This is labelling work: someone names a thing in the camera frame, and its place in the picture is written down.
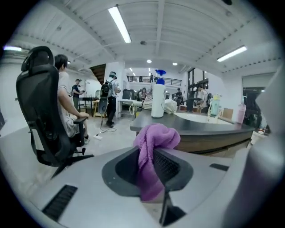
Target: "office chair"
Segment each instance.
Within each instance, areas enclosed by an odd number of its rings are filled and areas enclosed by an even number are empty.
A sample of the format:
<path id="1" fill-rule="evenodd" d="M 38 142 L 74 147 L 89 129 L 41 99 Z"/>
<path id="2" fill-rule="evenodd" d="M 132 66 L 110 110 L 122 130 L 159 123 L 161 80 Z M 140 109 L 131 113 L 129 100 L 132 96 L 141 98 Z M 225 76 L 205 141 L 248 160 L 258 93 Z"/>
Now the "office chair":
<path id="1" fill-rule="evenodd" d="M 16 91 L 22 113 L 30 128 L 31 144 L 37 160 L 45 165 L 58 167 L 53 177 L 66 166 L 93 155 L 73 157 L 75 152 L 84 155 L 83 122 L 78 118 L 80 133 L 69 138 L 58 112 L 58 70 L 53 65 L 53 54 L 48 47 L 35 47 L 24 60 L 22 73 L 16 81 Z"/>

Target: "ceiling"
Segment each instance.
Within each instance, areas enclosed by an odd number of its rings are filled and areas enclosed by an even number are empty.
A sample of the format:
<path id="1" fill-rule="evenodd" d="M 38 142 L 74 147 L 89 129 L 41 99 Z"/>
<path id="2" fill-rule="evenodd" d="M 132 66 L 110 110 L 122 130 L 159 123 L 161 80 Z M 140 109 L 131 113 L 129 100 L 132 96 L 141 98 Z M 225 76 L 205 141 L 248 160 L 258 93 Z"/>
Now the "ceiling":
<path id="1" fill-rule="evenodd" d="M 108 12 L 116 4 L 129 44 Z M 46 0 L 26 16 L 9 44 L 48 46 L 55 55 L 67 55 L 74 69 L 113 61 L 147 67 L 145 61 L 151 59 L 152 68 L 177 62 L 178 72 L 191 66 L 221 75 L 282 57 L 269 26 L 240 0 L 231 6 L 222 0 Z M 241 45 L 248 50 L 217 61 Z"/>

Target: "chair armrest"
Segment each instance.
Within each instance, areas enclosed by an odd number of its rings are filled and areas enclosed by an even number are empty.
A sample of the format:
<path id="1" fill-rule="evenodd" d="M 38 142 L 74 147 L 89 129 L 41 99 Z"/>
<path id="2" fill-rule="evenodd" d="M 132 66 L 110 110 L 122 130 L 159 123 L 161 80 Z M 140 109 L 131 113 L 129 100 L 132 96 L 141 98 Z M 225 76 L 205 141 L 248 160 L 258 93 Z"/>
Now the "chair armrest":
<path id="1" fill-rule="evenodd" d="M 83 123 L 87 117 L 82 117 L 82 118 L 77 118 L 76 120 L 73 121 L 75 124 Z"/>

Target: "pink bottle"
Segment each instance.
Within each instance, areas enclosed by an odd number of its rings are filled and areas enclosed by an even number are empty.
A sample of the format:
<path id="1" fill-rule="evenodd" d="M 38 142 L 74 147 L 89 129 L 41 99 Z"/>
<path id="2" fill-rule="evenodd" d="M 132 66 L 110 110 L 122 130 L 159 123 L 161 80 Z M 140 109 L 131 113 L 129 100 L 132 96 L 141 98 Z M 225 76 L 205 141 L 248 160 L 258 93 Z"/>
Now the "pink bottle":
<path id="1" fill-rule="evenodd" d="M 242 123 L 244 121 L 244 115 L 245 115 L 246 105 L 244 104 L 244 96 L 241 99 L 241 103 L 238 107 L 238 114 L 236 118 L 237 123 Z"/>

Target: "railing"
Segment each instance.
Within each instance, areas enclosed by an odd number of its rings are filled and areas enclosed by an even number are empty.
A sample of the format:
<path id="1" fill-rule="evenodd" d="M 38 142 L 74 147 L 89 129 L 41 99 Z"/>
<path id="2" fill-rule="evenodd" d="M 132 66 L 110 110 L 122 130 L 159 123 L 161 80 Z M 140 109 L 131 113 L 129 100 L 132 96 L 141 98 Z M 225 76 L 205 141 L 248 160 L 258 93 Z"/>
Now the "railing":
<path id="1" fill-rule="evenodd" d="M 150 76 L 127 76 L 129 82 L 152 82 Z M 182 80 L 164 77 L 166 85 L 181 86 Z"/>

